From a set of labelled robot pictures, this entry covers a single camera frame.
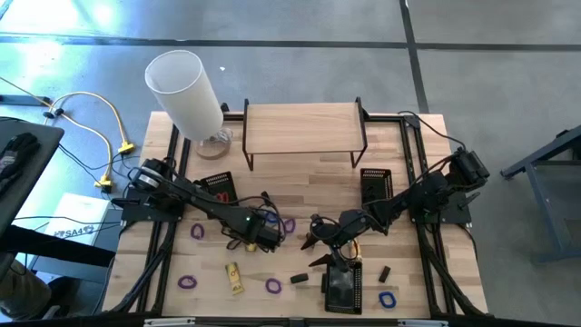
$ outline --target purple rubber band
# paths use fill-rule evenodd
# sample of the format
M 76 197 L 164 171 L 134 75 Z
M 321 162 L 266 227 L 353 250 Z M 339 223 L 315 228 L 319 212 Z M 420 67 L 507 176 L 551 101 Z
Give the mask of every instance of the purple rubber band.
M 201 240 L 203 238 L 203 233 L 203 226 L 199 223 L 195 223 L 190 230 L 190 235 L 196 240 Z
M 294 232 L 294 229 L 296 227 L 297 227 L 297 222 L 294 220 L 294 218 L 287 219 L 284 222 L 284 232 L 286 232 L 286 233 L 292 233 L 292 232 Z
M 275 283 L 277 284 L 277 286 L 279 286 L 278 290 L 273 290 L 271 288 L 271 283 Z M 270 294 L 278 294 L 280 292 L 282 292 L 282 284 L 281 281 L 279 281 L 276 278 L 269 278 L 266 280 L 266 292 L 269 292 Z
M 178 286 L 180 286 L 180 288 L 183 288 L 184 290 L 191 290 L 192 288 L 196 287 L 197 284 L 198 281 L 196 281 L 195 277 L 191 275 L 182 276 L 178 280 Z

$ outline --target wooden tabletop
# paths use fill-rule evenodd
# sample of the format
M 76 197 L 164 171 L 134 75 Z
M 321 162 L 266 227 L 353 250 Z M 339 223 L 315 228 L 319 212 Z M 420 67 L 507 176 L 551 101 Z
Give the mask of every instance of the wooden tabletop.
M 351 152 L 363 149 L 356 103 L 250 104 L 248 154 Z
M 421 116 L 443 134 L 446 127 L 442 115 Z M 173 247 L 171 269 L 163 315 L 166 316 L 244 316 L 244 317 L 339 317 L 339 318 L 422 318 L 429 317 L 426 289 L 419 259 L 418 239 L 407 213 L 393 223 L 389 236 L 371 230 L 359 237 L 363 256 L 363 314 L 345 315 L 323 310 L 320 277 L 323 267 L 308 264 L 329 250 L 317 244 L 314 249 L 300 251 L 309 229 L 310 216 L 319 213 L 339 218 L 343 210 L 359 208 L 359 169 L 389 168 L 394 192 L 405 190 L 408 184 L 399 127 L 390 123 L 366 123 L 369 148 L 357 169 L 351 168 L 349 154 L 275 154 L 265 155 L 250 172 L 241 151 L 241 122 L 225 122 L 233 130 L 230 152 L 215 161 L 206 161 L 191 151 L 187 177 L 199 179 L 215 173 L 231 171 L 239 197 L 267 191 L 278 205 L 283 218 L 297 219 L 297 229 L 289 234 L 276 253 L 247 253 L 241 246 L 226 249 L 230 240 L 220 234 L 220 225 L 208 221 L 206 214 L 192 207 L 179 223 Z M 172 122 L 163 112 L 152 113 L 142 152 L 144 158 L 162 159 L 172 130 Z M 410 132 L 410 142 L 414 143 Z M 428 165 L 450 154 L 448 141 L 422 127 Z M 182 140 L 177 154 L 181 153 Z M 419 171 L 417 152 L 412 146 Z M 190 228 L 201 223 L 205 228 L 202 241 L 193 240 Z M 151 223 L 137 223 L 123 234 L 104 300 L 103 309 L 115 306 L 130 290 L 143 270 Z M 472 243 L 455 225 L 443 225 L 442 236 L 451 275 L 468 298 L 482 311 L 487 310 L 478 265 Z M 224 265 L 237 262 L 245 292 L 232 295 Z M 384 265 L 391 267 L 387 282 L 378 282 Z M 307 282 L 290 284 L 297 273 L 308 273 Z M 193 290 L 177 286 L 180 277 L 194 275 L 198 285 Z M 441 283 L 434 273 L 438 303 L 445 310 Z M 269 294 L 264 289 L 268 278 L 283 282 L 282 292 Z M 148 307 L 157 287 L 158 273 L 153 276 Z M 392 291 L 398 300 L 394 309 L 384 309 L 378 293 Z

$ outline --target black clamp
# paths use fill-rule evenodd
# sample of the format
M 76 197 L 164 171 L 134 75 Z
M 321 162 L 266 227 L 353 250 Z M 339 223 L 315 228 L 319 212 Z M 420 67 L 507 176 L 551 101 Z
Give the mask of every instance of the black clamp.
M 43 116 L 48 118 L 48 119 L 55 119 L 56 117 L 60 116 L 63 113 L 64 113 L 63 108 L 58 108 L 58 109 L 54 110 L 54 113 L 43 112 Z

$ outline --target wooden shelf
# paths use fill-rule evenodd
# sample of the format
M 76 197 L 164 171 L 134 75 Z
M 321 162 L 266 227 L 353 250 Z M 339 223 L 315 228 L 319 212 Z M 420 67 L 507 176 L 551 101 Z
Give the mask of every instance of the wooden shelf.
M 367 148 L 359 98 L 338 104 L 245 104 L 242 141 L 251 170 L 255 154 L 351 153 L 353 157 Z

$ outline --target wooden table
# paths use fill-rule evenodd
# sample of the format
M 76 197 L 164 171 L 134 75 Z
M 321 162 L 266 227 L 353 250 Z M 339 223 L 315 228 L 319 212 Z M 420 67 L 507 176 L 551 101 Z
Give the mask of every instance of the wooden table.
M 437 130 L 446 133 L 440 114 L 421 116 Z M 426 289 L 419 259 L 419 246 L 414 226 L 407 213 L 393 223 L 389 236 L 371 230 L 359 237 L 363 255 L 363 314 L 345 315 L 323 310 L 320 279 L 323 267 L 308 264 L 327 253 L 318 243 L 308 251 L 300 251 L 313 213 L 338 219 L 343 210 L 359 208 L 359 168 L 388 168 L 392 171 L 394 192 L 408 187 L 399 127 L 389 123 L 366 123 L 369 148 L 358 169 L 352 169 L 349 154 L 272 154 L 264 155 L 250 172 L 241 150 L 241 122 L 225 122 L 233 130 L 230 152 L 215 161 L 205 161 L 191 151 L 187 177 L 191 180 L 215 173 L 231 171 L 239 197 L 267 191 L 278 205 L 283 218 L 297 219 L 297 228 L 276 253 L 248 253 L 240 246 L 226 249 L 230 240 L 220 234 L 220 225 L 208 221 L 206 214 L 189 207 L 179 223 L 167 281 L 164 316 L 240 316 L 240 317 L 339 317 L 339 318 L 422 318 L 429 317 Z M 142 151 L 145 158 L 163 158 L 172 130 L 172 122 L 163 112 L 152 113 Z M 428 128 L 422 128 L 428 165 L 450 154 L 448 140 Z M 410 143 L 414 144 L 409 131 Z M 177 154 L 181 153 L 182 140 Z M 412 146 L 417 159 L 415 146 Z M 202 241 L 193 240 L 190 228 L 203 224 Z M 117 304 L 133 286 L 143 269 L 152 224 L 137 223 L 119 242 L 103 309 Z M 478 265 L 472 243 L 455 225 L 443 225 L 448 268 L 466 296 L 482 311 L 487 310 Z M 232 295 L 224 265 L 237 262 L 245 292 Z M 384 265 L 391 267 L 385 284 L 378 282 Z M 309 273 L 307 282 L 290 284 L 297 273 Z M 198 280 L 194 290 L 182 290 L 177 281 L 185 274 Z M 434 273 L 438 303 L 445 310 L 441 283 Z M 282 293 L 269 294 L 264 289 L 268 278 L 283 282 Z M 157 288 L 158 274 L 153 276 L 148 307 Z M 392 291 L 398 299 L 394 309 L 384 309 L 378 293 Z

